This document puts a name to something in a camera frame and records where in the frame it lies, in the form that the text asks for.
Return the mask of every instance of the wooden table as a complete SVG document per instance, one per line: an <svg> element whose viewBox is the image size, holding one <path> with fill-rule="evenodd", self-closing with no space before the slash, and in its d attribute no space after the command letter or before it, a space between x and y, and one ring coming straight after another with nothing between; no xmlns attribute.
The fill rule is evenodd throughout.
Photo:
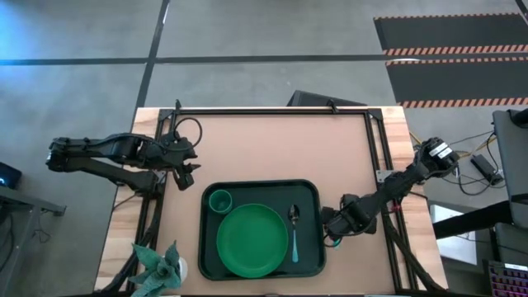
<svg viewBox="0 0 528 297"><path fill-rule="evenodd" d="M380 108L382 110L394 170L403 171L412 162L414 156L403 108L399 106L368 108ZM132 132L153 137L158 123L158 112L159 108L138 109ZM379 142L379 136L376 133L375 139L376 142ZM376 145L376 148L379 150L378 155L383 156L380 152L381 145ZM384 160L380 159L379 162L383 168ZM422 192L420 186L415 186L412 190ZM117 192L115 203L119 203L132 194L130 189L120 188ZM106 243L101 257L99 272L97 273L95 289L101 289L107 285L132 253L130 243L134 241L140 205L141 198L134 198L113 212L110 227L106 235ZM412 252L433 279L438 284L447 288L446 277L436 245L427 202L421 197L410 195L403 200L402 208ZM398 265L402 276L403 287L408 287L405 262L399 252Z"/></svg>

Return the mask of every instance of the gray floor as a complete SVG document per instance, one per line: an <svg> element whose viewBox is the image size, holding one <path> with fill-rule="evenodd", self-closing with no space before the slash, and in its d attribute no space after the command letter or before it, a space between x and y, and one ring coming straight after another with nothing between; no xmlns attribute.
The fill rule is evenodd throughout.
<svg viewBox="0 0 528 297"><path fill-rule="evenodd" d="M160 5L0 0L0 59L146 57ZM172 0L158 56L379 54L372 17L517 11L513 0ZM53 237L34 241L11 295L92 290L116 188L87 174L48 171L47 148L53 137L128 131L143 72L143 65L0 66L0 161L24 172L22 191L68 205L63 218L43 217ZM157 65L146 106L172 106L177 98L184 106L283 106L295 89L395 104L383 63L350 62ZM407 110L406 116L421 138L455 141L490 130L492 111L505 108ZM470 150L483 140L457 148ZM491 149L498 160L496 144ZM462 170L478 176L467 160ZM463 196L443 181L428 182L426 193L468 207L506 199L495 189Z"/></svg>

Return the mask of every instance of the metal spoon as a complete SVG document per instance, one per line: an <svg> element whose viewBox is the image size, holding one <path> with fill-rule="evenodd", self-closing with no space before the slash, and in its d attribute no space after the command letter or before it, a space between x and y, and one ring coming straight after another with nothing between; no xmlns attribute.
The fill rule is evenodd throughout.
<svg viewBox="0 0 528 297"><path fill-rule="evenodd" d="M297 263L299 261L299 254L297 253L297 238L295 235L295 223L299 220L299 207L297 205L292 205L290 211L288 212L288 218L290 219L291 224L294 227L294 250L291 255L291 261Z"/></svg>

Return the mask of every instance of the dark green tray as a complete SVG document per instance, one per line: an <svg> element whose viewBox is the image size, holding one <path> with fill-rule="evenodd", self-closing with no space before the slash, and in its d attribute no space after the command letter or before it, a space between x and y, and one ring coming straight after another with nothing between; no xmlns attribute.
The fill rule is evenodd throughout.
<svg viewBox="0 0 528 297"><path fill-rule="evenodd" d="M284 261L272 273L262 278L315 276L324 268L326 252L323 245L323 224L319 195L313 183L306 180L218 182L205 189L201 199L200 244L198 267L212 281L244 280L229 271L218 255L216 234L225 216L209 209L209 196L216 190L226 190L233 197L233 208L251 203L263 204L275 210L284 220L290 235ZM299 207L297 249L299 262L291 261L293 229L288 220L291 205Z"/></svg>

